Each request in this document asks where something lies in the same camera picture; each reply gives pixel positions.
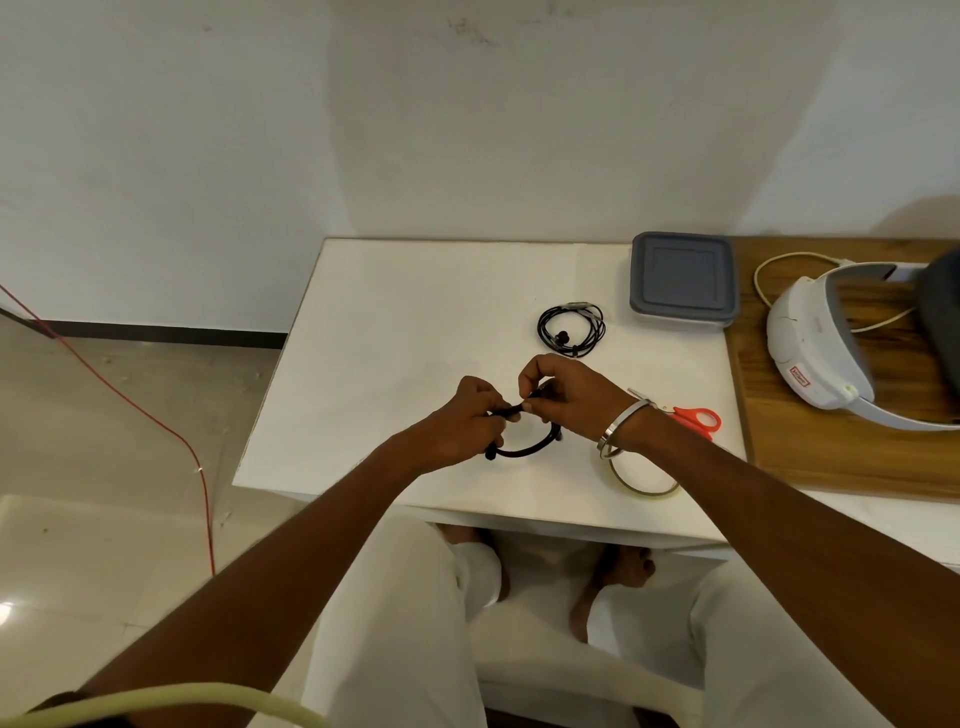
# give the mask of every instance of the bare foot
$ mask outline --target bare foot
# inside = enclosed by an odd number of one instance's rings
[[[653,576],[657,567],[650,560],[650,549],[640,546],[604,546],[593,576],[570,610],[570,631],[578,641],[587,641],[587,620],[593,600],[600,590],[612,584],[639,589]]]
[[[493,543],[493,535],[486,528],[474,528],[469,525],[453,525],[451,523],[437,523],[437,528],[443,534],[448,544],[486,544],[493,549],[496,558],[500,561],[500,596],[497,601],[503,601],[510,595],[510,577],[500,559],[500,552]]]

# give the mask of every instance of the white cable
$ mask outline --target white cable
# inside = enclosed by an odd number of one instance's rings
[[[27,713],[25,716],[2,718],[0,728],[69,728],[105,717],[124,716],[154,708],[200,704],[234,705],[287,720],[302,728],[329,728],[326,718],[300,703],[228,683],[183,683],[101,695]]]
[[[794,253],[784,253],[782,255],[774,255],[773,257],[768,257],[766,260],[764,260],[762,263],[756,266],[756,270],[754,270],[754,290],[756,291],[756,294],[759,296],[760,300],[763,301],[763,303],[766,305],[767,308],[773,308],[774,305],[770,303],[770,300],[764,295],[763,291],[760,290],[760,271],[762,271],[769,263],[773,263],[776,260],[783,260],[786,257],[793,257],[795,255],[820,258],[821,260],[825,260],[829,263],[833,263],[834,267],[837,267],[837,268],[839,268],[841,265],[850,265],[851,263],[853,263],[852,260],[832,257],[830,255],[824,255],[822,253],[813,253],[811,251],[796,251]],[[869,326],[861,327],[861,328],[852,328],[850,329],[850,331],[853,333],[863,333],[864,331],[873,331],[875,328],[881,328],[881,327],[885,327],[887,324],[893,324],[895,321],[899,321],[907,314],[913,313],[915,310],[917,309],[911,306],[910,308],[907,308],[905,311],[901,311],[896,316],[891,316],[889,319],[885,319],[884,321],[881,321],[878,324],[870,324]]]

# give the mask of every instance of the wall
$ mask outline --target wall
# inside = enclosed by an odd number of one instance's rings
[[[960,6],[0,3],[0,282],[286,330],[326,235],[960,236]]]

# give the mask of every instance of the floor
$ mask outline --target floor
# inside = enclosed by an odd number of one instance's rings
[[[104,376],[197,450],[212,487],[220,566],[295,513],[229,483],[278,352],[76,340]],[[0,715],[83,682],[207,575],[203,501],[188,453],[56,343],[0,319]],[[516,597],[471,626],[485,698],[564,722],[628,725],[615,703],[699,725],[701,695],[569,637],[565,611],[596,545],[503,539]],[[703,560],[663,556],[655,579]],[[308,640],[276,692],[299,698]],[[258,717],[258,728],[281,725]]]

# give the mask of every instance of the person's left arm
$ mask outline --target person's left arm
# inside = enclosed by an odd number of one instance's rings
[[[185,682],[270,691],[371,530],[418,476],[503,444],[509,406],[466,376],[446,405],[399,432],[340,482],[208,581],[81,689],[88,696]],[[137,728],[245,726],[239,708],[169,708],[129,716]]]

